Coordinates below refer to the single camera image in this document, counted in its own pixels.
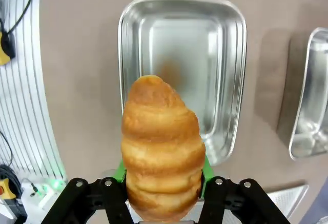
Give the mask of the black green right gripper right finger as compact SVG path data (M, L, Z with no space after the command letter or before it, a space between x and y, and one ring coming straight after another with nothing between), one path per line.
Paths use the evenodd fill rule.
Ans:
M207 158L199 197L203 207L198 223L222 223L225 210L241 223L289 223L257 181L247 178L236 184L216 176Z

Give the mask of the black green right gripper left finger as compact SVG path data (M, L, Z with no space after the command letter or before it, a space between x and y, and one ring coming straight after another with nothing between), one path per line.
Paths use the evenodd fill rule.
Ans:
M126 201L126 168L93 183L74 178L68 182L42 223L87 223L97 210L105 210L108 223L133 223Z

